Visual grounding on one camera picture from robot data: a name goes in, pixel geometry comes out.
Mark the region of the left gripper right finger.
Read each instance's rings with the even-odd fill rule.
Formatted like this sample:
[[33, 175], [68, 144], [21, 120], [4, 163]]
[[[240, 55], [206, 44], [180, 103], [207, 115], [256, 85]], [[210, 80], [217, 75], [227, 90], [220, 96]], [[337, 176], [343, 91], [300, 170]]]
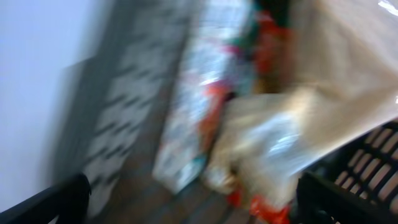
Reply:
[[397, 224], [397, 216], [314, 173], [298, 180], [291, 223]]

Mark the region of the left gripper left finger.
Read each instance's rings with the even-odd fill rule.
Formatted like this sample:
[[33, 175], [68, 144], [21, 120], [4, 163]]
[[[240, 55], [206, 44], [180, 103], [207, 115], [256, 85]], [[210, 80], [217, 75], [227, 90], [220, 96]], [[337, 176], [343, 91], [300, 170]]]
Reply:
[[58, 224], [82, 224], [90, 195], [86, 175], [77, 174], [1, 212], [1, 224], [50, 223], [53, 219]]

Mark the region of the beige paper pouch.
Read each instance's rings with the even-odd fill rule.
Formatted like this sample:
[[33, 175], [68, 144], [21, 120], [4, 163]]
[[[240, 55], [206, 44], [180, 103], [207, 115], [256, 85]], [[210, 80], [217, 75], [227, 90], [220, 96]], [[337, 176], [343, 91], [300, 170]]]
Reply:
[[229, 103], [203, 176], [278, 208], [306, 167], [397, 117], [396, 0], [294, 1], [290, 21], [291, 86]]

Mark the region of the green Nescafe coffee bag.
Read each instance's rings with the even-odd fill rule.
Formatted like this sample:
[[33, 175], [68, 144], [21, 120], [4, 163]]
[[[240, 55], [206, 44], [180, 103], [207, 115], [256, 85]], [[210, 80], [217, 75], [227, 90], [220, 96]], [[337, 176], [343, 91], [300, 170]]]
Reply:
[[254, 0], [234, 43], [230, 79], [239, 95], [280, 93], [292, 79], [290, 0]]

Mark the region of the white tissue multipack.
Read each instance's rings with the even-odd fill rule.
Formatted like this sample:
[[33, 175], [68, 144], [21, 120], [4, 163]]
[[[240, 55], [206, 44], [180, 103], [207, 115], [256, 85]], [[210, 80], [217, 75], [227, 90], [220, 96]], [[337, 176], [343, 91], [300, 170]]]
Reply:
[[205, 167], [252, 11], [244, 0], [200, 1], [195, 9], [153, 169], [175, 194]]

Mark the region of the San Remo spaghetti pack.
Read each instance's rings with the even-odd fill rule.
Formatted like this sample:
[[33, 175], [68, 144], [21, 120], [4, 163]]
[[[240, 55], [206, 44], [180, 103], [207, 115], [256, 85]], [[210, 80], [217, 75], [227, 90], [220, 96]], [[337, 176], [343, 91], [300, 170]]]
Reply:
[[226, 104], [234, 97], [228, 86], [221, 83], [211, 84], [205, 95], [210, 98], [210, 108], [200, 123], [201, 143], [209, 156], [203, 174], [205, 185], [224, 194], [229, 205], [244, 208], [255, 218], [267, 223], [289, 223], [289, 206], [273, 206], [265, 197], [249, 194], [249, 187], [238, 177], [236, 156], [228, 146], [232, 140], [222, 136], [222, 119]]

